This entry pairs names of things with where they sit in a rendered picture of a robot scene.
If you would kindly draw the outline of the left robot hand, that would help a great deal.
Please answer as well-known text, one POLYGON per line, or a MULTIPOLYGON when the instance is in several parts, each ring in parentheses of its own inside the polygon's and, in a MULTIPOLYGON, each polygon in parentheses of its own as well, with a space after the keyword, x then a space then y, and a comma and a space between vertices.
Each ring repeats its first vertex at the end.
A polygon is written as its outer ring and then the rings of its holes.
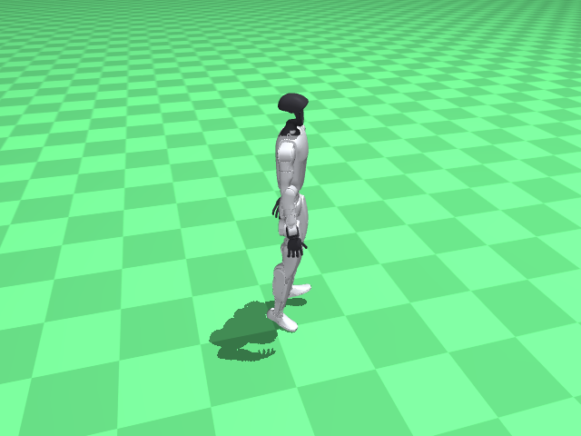
MULTIPOLYGON (((277 202, 276 202, 276 204, 275 204, 275 206, 274 206, 274 208, 273 208, 273 210, 272 210, 272 215, 274 215, 274 212, 275 212, 275 210, 276 210, 277 206, 279 205, 279 203, 280 203, 280 198, 277 200, 277 202)), ((278 215, 278 212, 279 212, 279 206, 278 206, 278 208, 277 208, 277 211, 276 211, 276 213, 275 213, 275 217, 276 217, 276 218, 278 217, 278 216, 277 216, 277 215, 278 215)), ((280 219, 280 214, 279 214, 279 219, 280 219)))

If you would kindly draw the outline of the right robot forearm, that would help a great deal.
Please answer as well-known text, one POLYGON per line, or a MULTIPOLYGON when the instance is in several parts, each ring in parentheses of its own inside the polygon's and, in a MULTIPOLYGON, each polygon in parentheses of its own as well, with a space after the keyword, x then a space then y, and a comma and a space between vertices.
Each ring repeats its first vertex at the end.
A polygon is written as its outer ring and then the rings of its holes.
POLYGON ((295 192, 292 189, 286 189, 282 193, 281 198, 281 208, 284 213, 284 222, 288 228, 289 236, 296 235, 297 232, 297 219, 296 216, 296 203, 294 202, 295 192))

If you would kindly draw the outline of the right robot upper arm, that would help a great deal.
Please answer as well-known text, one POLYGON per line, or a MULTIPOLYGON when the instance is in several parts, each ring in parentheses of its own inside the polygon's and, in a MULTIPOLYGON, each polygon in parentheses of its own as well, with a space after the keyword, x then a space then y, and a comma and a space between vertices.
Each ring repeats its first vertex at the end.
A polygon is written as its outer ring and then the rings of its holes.
MULTIPOLYGON (((280 191, 281 197, 282 193, 286 189, 292 189, 295 192, 295 197, 298 194, 298 190, 295 186, 291 185, 291 180, 293 178, 293 164, 295 161, 296 152, 293 143, 282 143, 277 152, 277 159, 279 163, 280 170, 280 191)), ((295 198, 294 198, 295 199, 295 198)))

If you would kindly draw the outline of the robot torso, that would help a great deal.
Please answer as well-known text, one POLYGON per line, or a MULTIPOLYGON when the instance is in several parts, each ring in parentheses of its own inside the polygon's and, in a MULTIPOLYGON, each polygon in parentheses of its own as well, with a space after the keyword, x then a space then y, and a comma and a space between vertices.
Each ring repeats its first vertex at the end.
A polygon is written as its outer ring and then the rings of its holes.
MULTIPOLYGON (((300 135, 291 135, 291 134, 295 134, 296 131, 290 131, 289 136, 288 136, 288 134, 287 134, 287 136, 281 136, 279 134, 280 136, 278 135, 278 138, 276 141, 276 146, 275 146, 277 181, 278 181, 278 186, 280 188, 280 170, 279 170, 279 163, 278 163, 278 159, 277 159, 277 152, 278 152, 279 147, 281 147, 282 143, 288 142, 288 143, 294 144, 296 157, 295 157, 295 161, 293 164, 293 178, 292 178, 290 184, 295 186, 298 190, 298 194, 294 199, 294 202, 296 203, 296 208, 295 208, 296 209, 296 216, 295 216, 296 219, 300 215, 301 206, 302 206, 300 189, 304 183, 306 163, 307 163, 307 157, 308 157, 308 153, 309 153, 308 139, 307 139, 307 135, 305 133, 305 130, 301 126, 297 126, 297 128, 300 130, 300 135)), ((282 129, 281 129, 281 131, 282 131, 282 129)), ((280 198, 280 203, 279 203, 279 214, 280 214, 280 218, 282 219, 283 209, 281 208, 281 198, 280 198)))

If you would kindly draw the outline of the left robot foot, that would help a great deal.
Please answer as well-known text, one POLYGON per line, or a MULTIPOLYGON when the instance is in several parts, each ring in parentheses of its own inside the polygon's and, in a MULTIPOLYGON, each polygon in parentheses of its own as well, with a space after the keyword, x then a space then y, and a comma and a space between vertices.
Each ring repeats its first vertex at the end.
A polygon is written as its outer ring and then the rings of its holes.
POLYGON ((302 295, 302 294, 310 291, 310 289, 311 289, 311 286, 308 283, 302 284, 302 285, 292 285, 292 289, 290 290, 290 295, 289 295, 288 299, 290 297, 302 295))

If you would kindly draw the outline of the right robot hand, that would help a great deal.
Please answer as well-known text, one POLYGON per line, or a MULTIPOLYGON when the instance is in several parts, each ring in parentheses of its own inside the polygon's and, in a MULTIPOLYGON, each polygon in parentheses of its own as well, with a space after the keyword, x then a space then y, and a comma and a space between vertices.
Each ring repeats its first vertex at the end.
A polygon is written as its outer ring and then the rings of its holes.
POLYGON ((286 234, 287 234, 287 238, 289 239, 289 241, 288 241, 288 255, 287 255, 288 258, 290 258, 290 257, 294 258, 295 257, 295 252, 294 251, 296 251, 296 257, 297 258, 299 257, 299 250, 300 250, 300 255, 303 255, 303 252, 302 252, 302 249, 301 249, 302 247, 301 246, 303 246, 305 249, 308 248, 307 245, 301 241, 301 238, 299 238, 299 236, 300 236, 299 235, 299 229, 298 229, 298 226, 297 225, 296 225, 296 227, 297 227, 297 232, 298 233, 296 235, 292 235, 292 236, 289 236, 288 228, 286 227, 286 234), (291 256, 291 251, 292 251, 292 256, 291 256))

